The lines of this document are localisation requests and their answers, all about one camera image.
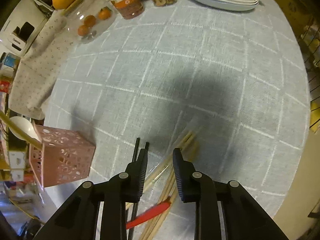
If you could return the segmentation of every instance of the red handle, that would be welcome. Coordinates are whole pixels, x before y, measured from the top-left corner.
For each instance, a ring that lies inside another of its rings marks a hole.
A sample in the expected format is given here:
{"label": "red handle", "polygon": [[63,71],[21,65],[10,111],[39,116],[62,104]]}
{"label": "red handle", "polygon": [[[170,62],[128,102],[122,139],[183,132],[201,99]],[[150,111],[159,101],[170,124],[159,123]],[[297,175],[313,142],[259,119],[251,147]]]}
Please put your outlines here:
{"label": "red handle", "polygon": [[157,215],[160,215],[161,213],[166,211],[170,207],[170,205],[171,205],[171,203],[169,201],[161,202],[160,204],[148,209],[146,212],[144,212],[143,214],[138,216],[134,221],[128,222],[126,224],[126,228],[127,229],[133,228],[137,225],[140,225],[140,224],[156,217]]}

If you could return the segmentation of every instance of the pink basket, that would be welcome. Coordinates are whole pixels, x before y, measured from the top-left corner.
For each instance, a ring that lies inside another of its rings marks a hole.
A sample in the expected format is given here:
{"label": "pink basket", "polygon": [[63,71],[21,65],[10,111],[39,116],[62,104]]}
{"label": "pink basket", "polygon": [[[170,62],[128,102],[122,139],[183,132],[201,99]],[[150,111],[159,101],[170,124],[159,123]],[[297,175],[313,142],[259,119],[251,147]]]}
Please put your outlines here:
{"label": "pink basket", "polygon": [[95,146],[78,132],[34,125],[42,150],[30,145],[30,165],[39,185],[55,186],[89,175]]}

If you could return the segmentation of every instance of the checkered tablecloth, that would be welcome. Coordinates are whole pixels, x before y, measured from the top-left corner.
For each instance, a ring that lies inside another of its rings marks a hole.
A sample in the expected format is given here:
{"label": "checkered tablecloth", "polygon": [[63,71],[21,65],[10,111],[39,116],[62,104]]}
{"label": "checkered tablecloth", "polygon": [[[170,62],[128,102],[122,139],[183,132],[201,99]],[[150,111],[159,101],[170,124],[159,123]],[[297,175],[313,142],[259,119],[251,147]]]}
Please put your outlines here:
{"label": "checkered tablecloth", "polygon": [[[61,67],[45,125],[80,130],[97,145],[89,180],[124,171],[136,137],[150,142],[148,170],[198,117],[196,169],[238,180],[270,216],[280,207],[308,134],[309,91],[299,46],[273,0],[231,13],[192,0],[149,1],[118,15]],[[164,179],[142,197],[155,203]],[[57,206],[81,183],[48,188]],[[194,204],[178,200],[157,240],[193,239]],[[142,228],[136,229],[136,238]]]}

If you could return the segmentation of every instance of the orange label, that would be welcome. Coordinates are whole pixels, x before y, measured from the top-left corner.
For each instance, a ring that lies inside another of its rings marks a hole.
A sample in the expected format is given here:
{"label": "orange label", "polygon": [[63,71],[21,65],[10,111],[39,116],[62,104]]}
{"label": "orange label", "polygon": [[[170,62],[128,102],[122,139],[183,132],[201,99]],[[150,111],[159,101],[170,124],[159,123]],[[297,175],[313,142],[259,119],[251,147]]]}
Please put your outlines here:
{"label": "orange label", "polygon": [[116,2],[116,3],[114,4],[114,6],[115,6],[116,8],[121,9],[121,8],[127,7],[129,4],[131,4],[131,3],[135,2],[135,1],[136,1],[136,0],[122,0],[122,1],[120,1],[120,2]]}

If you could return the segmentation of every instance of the silver screw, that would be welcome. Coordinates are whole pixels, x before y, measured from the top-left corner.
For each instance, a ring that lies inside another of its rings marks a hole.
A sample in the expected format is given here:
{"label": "silver screw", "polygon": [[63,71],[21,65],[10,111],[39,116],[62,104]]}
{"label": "silver screw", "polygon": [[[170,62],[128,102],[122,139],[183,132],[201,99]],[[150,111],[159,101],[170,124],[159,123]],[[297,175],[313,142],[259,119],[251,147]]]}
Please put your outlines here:
{"label": "silver screw", "polygon": [[82,187],[89,188],[92,186],[92,183],[90,181],[86,181],[84,184],[82,184]]}
{"label": "silver screw", "polygon": [[119,174],[119,178],[121,178],[121,179],[126,179],[128,176],[129,176],[129,174],[126,173],[126,172],[121,172],[121,173]]}
{"label": "silver screw", "polygon": [[201,174],[201,172],[196,171],[196,172],[192,173],[192,177],[198,179],[198,178],[201,178],[201,177],[202,177],[202,174]]}
{"label": "silver screw", "polygon": [[230,186],[231,187],[238,187],[239,186],[239,182],[236,181],[236,180],[232,180],[232,181],[230,181]]}

